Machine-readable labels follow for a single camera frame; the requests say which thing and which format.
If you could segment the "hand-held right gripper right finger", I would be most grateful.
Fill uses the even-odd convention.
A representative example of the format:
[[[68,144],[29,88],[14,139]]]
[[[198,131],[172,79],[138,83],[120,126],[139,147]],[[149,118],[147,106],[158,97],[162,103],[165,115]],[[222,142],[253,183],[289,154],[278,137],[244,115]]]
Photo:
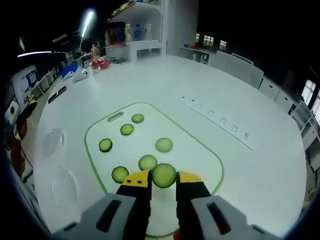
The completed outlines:
[[[218,195],[196,174],[176,174],[176,216],[182,240],[277,240]]]

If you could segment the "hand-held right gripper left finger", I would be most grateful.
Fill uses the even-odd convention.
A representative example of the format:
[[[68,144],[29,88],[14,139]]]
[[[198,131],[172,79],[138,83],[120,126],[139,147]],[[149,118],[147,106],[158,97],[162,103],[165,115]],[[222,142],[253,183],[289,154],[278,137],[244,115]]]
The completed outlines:
[[[53,240],[144,240],[151,216],[152,171],[125,177],[80,217],[52,235]]]

